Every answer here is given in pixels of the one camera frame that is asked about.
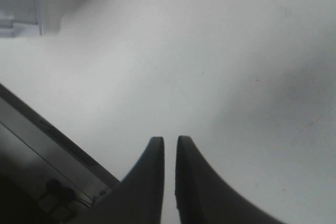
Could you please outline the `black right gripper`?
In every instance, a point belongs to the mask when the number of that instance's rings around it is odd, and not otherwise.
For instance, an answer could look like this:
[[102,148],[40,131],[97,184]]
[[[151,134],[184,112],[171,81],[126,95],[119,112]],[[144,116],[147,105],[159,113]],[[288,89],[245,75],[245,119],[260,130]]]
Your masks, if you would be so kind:
[[118,183],[1,86],[1,223],[73,223]]

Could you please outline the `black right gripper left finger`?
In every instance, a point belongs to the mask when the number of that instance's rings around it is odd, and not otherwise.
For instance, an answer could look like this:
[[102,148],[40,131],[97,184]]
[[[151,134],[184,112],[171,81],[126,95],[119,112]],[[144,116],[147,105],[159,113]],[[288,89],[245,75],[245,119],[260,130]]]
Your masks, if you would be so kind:
[[79,223],[160,223],[164,193],[164,140],[150,139],[122,182]]

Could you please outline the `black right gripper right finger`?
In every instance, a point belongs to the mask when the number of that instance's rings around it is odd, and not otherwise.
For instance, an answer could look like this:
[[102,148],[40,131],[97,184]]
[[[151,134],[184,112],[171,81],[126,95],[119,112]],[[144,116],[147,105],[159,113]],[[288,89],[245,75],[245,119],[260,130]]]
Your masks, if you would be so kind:
[[189,136],[176,148],[175,197],[181,223],[279,223],[233,190]]

